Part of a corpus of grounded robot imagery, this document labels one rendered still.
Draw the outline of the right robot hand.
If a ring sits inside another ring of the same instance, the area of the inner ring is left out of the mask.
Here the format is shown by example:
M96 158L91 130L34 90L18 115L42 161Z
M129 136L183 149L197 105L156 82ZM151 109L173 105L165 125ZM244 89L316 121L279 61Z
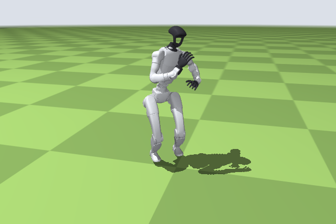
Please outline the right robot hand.
M175 66L175 67L178 67L180 69L179 72L178 72L178 75L182 72L183 67L186 66L192 58L195 58L195 57L190 57L190 56L193 56L193 55L191 54L191 52L188 52L188 51L186 51L184 54L181 53L179 55L179 59L178 59L178 62L177 62L178 65Z

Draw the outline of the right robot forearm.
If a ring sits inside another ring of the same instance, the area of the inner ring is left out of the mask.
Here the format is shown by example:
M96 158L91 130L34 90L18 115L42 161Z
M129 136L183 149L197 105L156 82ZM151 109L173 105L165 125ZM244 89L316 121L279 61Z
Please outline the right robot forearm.
M165 82L168 80L175 80L178 76L179 68L175 67L173 71L168 72L168 73L161 73L161 74L153 74L151 75L151 80L153 82Z

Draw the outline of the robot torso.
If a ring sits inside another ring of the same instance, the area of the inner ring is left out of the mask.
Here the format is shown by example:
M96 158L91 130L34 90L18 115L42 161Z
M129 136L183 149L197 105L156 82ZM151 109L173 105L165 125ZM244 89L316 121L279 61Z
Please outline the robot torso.
M173 49L172 47L168 47L169 49ZM178 58L179 55L182 53L182 51L178 48L177 52L173 52L169 50L167 46L160 48L159 50L164 50L164 59L161 60L160 68L157 72L157 74L161 73L168 73L173 71L176 65L178 65ZM181 56L182 57L182 56ZM156 99L157 103L163 103L169 100L170 92L167 89L168 84L172 83L173 80L168 80L163 82L159 82L156 86L156 88L152 89L152 94L154 94L154 97Z

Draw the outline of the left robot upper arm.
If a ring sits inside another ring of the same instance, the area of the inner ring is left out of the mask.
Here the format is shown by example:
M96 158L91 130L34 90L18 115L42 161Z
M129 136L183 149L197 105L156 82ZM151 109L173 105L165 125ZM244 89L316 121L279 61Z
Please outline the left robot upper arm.
M184 54L185 51L182 51L182 53ZM188 69L189 69L190 72L193 72L195 70L194 62L193 62L192 59L188 62L187 65L189 66Z

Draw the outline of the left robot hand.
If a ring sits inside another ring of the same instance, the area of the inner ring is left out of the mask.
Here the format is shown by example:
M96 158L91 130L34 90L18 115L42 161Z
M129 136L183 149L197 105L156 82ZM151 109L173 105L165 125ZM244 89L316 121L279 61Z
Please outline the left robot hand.
M195 81L195 80L194 80L194 81L187 80L186 82L189 82L189 83L187 84L187 86L191 83L190 87L193 86L192 89L195 87L194 90L196 90L196 88L198 87L198 82ZM189 87L189 88L190 88L190 87Z

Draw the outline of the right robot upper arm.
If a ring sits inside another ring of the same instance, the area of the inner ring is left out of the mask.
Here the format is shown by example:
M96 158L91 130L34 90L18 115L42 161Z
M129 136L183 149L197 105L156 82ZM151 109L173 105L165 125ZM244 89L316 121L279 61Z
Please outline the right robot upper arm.
M161 60L163 59L164 59L164 50L158 50L152 53L152 65L151 65L151 71L150 71L150 81L151 82L153 82L151 80L151 75L157 74L160 68ZM158 82L153 82L153 83L158 83Z

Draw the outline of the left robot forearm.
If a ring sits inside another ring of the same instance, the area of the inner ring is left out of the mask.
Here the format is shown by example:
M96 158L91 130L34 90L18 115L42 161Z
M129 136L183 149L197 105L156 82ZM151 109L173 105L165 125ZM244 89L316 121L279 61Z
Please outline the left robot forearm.
M201 78L200 78L200 72L199 72L199 70L198 70L198 67L197 67L197 65L196 64L194 64L194 66L195 66L195 70L192 72L192 76L193 76L193 79L195 80L195 81L197 81L198 82L198 84L200 84L200 82L201 82Z

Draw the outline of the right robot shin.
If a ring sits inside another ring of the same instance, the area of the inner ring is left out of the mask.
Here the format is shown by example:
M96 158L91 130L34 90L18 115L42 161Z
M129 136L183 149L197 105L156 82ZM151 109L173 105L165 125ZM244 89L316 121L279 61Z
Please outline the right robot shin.
M151 137L151 147L152 147L151 148L151 153L157 152L160 149L161 145L162 145L161 142L156 144L156 139L154 138L154 136L152 134L152 137Z

